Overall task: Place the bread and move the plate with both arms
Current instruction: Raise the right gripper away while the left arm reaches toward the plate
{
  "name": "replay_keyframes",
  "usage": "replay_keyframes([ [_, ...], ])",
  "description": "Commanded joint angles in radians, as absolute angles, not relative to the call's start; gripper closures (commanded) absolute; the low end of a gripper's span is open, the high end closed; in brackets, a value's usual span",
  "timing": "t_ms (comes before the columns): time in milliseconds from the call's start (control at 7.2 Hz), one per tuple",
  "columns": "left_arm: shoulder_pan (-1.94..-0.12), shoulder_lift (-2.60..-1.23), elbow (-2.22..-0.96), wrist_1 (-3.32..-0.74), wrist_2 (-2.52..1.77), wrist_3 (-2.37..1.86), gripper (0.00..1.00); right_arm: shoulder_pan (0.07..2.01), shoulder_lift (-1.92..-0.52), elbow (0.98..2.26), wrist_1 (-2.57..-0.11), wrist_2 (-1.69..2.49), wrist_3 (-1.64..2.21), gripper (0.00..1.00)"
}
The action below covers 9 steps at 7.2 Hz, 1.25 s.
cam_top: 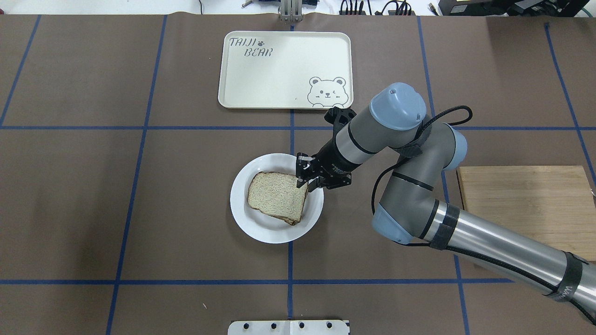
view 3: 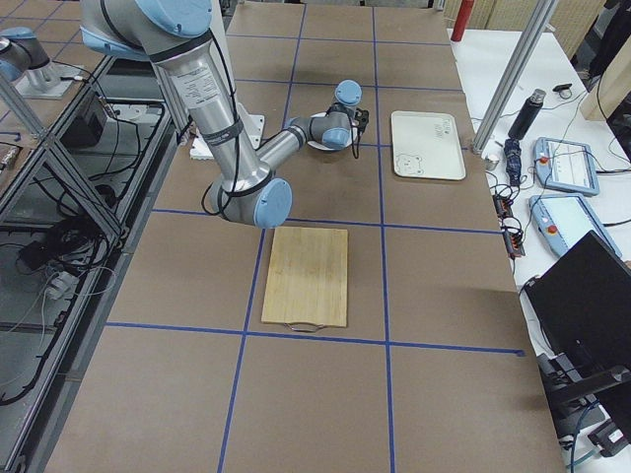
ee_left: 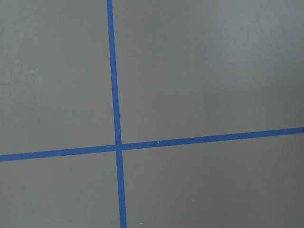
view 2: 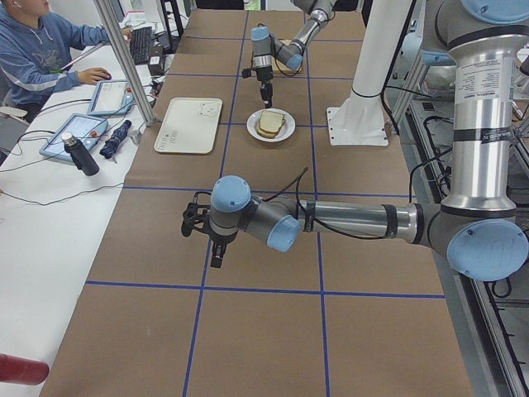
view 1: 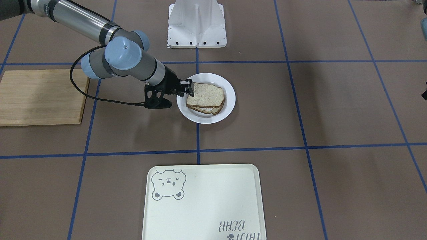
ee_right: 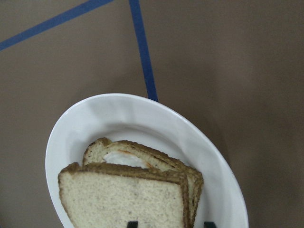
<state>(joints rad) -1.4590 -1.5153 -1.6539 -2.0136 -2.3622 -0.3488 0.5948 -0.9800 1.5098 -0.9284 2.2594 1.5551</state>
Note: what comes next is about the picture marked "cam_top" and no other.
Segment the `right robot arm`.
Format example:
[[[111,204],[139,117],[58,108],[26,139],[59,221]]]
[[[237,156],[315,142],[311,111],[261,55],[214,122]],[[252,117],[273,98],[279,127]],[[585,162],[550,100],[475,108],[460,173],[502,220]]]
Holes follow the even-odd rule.
[[[384,170],[390,179],[379,203],[371,204],[377,233],[400,245],[419,238],[424,247],[464,255],[571,304],[594,324],[594,264],[432,195],[441,172],[457,168],[467,154],[467,140],[455,124],[439,121],[457,110],[466,110],[468,120],[473,116],[468,106],[429,116],[421,95],[402,82],[383,89],[361,113],[333,106],[324,116],[333,125],[332,138],[314,155],[296,155],[297,187],[307,184],[312,192],[350,185],[355,169],[390,148],[399,158]]]

